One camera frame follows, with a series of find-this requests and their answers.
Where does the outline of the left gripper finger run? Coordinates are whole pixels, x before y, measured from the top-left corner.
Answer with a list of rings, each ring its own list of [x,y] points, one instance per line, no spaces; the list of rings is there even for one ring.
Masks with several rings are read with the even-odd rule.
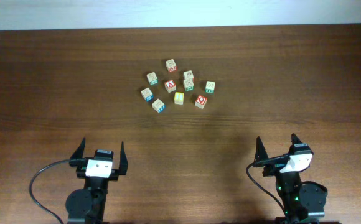
[[[119,175],[126,175],[128,171],[128,159],[126,157],[125,149],[124,149],[124,142],[121,143],[120,149],[120,162],[118,172]]]
[[[75,152],[72,154],[69,160],[69,166],[82,166],[85,163],[83,153],[85,150],[86,139],[83,138],[80,145],[77,147]]]

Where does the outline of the wooden block blue bottom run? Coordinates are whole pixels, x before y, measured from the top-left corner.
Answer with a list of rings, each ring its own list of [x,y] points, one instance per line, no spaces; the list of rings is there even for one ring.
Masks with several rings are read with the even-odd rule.
[[[152,108],[158,113],[161,113],[166,108],[166,105],[160,99],[156,99],[152,103]]]

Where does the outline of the red letter Q block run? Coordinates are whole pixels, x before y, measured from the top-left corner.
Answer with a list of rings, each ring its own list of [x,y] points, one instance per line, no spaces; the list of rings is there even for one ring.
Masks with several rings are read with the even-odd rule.
[[[199,95],[195,101],[195,106],[200,109],[203,109],[206,104],[207,104],[207,98],[203,95]]]

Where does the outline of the green number block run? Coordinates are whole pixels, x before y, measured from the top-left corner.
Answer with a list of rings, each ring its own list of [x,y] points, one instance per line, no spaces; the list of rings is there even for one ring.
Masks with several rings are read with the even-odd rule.
[[[215,82],[207,81],[205,86],[205,92],[214,94],[215,92]]]

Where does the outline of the yellow letter block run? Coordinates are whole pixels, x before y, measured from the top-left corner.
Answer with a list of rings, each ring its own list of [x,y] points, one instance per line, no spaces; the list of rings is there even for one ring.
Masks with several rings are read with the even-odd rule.
[[[174,103],[177,105],[183,105],[184,104],[184,93],[175,92]]]

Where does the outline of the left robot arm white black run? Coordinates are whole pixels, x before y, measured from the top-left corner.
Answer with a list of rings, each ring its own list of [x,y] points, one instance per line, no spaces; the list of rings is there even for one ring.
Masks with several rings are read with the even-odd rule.
[[[120,149],[119,167],[113,168],[113,151],[96,150],[93,157],[83,155],[83,139],[70,157],[69,166],[76,168],[76,175],[85,181],[82,189],[73,191],[65,202],[69,224],[103,223],[106,195],[110,181],[126,175],[128,159],[124,146]]]

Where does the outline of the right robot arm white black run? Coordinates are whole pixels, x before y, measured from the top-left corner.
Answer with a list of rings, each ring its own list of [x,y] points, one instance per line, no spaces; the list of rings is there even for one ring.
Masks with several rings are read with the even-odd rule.
[[[255,158],[252,167],[262,167],[263,177],[276,178],[276,191],[280,199],[276,203],[284,216],[276,223],[319,223],[325,216],[324,206],[328,189],[313,181],[302,181],[300,173],[310,167],[313,151],[295,134],[291,135],[289,151],[276,157],[268,157],[260,137],[256,138]]]

